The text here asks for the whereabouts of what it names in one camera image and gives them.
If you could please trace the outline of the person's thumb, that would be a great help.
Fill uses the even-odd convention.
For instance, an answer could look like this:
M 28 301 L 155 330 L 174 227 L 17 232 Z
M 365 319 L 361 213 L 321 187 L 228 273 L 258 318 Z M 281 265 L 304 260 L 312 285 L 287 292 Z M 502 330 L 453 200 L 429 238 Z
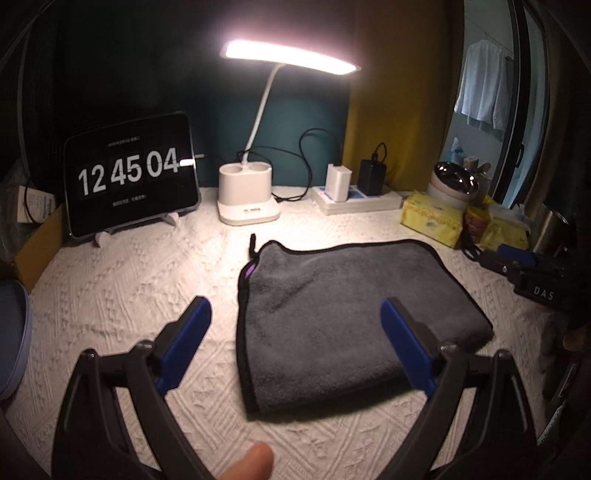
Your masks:
M 273 464 L 273 449 L 264 442 L 257 442 L 242 459 L 222 473 L 219 480 L 269 480 Z

